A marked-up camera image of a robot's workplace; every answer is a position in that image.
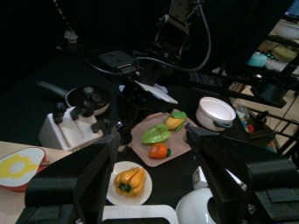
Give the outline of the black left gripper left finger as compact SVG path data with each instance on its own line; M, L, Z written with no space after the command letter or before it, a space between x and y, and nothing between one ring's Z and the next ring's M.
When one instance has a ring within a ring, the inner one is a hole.
M120 135L53 162L29 181L16 224L100 224Z

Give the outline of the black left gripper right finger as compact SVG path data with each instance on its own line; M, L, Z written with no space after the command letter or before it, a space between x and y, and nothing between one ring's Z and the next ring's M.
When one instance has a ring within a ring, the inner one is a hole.
M299 222L299 170L284 156L185 125L206 179L208 214L217 224Z

